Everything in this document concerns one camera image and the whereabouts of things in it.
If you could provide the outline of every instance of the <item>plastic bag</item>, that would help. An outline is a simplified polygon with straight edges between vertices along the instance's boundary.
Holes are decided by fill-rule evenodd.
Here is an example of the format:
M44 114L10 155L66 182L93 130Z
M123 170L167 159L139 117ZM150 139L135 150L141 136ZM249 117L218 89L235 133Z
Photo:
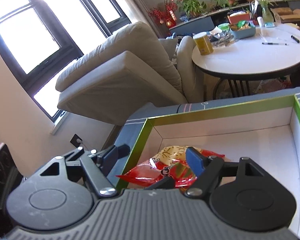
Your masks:
M188 146L165 147L153 158L138 164L126 174L117 177L142 187L149 187L164 177L171 176L175 180L176 188L189 187L197 177L186 163L187 148ZM195 149L205 157L225 157L215 152Z

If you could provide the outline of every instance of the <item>white bottle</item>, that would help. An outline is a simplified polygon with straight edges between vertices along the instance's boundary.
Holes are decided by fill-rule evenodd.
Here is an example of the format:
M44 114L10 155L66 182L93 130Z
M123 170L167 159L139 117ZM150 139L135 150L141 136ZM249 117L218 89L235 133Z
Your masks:
M258 24L260 27L264 27L265 26L265 22L263 21L263 18L261 16L259 16L257 18Z

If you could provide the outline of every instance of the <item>black circular base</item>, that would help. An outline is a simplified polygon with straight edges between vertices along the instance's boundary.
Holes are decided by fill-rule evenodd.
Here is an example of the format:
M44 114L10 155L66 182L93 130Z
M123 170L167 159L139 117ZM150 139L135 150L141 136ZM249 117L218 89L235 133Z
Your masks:
M78 222L92 205L91 193L85 187L59 176L33 176L7 199L9 215L18 225L43 231Z
M287 227L296 211L293 195L264 177L238 179L216 188L210 206L227 224L251 232Z

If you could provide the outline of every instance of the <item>red ornament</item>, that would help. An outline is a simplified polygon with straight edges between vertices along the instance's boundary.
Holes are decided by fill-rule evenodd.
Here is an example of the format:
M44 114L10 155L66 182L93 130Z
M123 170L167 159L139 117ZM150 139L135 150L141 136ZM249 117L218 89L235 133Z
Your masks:
M178 9L178 5L174 0L164 0L165 11L161 11L157 8L152 8L148 15L155 19L158 24L166 23L168 28L176 26L176 16L174 12Z
M169 18L169 19L167 19L166 20L166 26L170 29L170 28L172 28L172 27L174 27L174 26L176 26L177 24L176 24L176 22L174 21L174 19L172 19L172 18Z

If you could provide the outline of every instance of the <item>black speaker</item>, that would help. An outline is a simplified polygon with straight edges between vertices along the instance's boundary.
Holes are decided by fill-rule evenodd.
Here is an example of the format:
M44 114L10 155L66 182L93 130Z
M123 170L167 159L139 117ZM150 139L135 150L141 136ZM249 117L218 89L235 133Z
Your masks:
M12 190L23 180L18 171L10 151L4 143L0 143L0 237L12 228L12 222L7 214L6 201Z

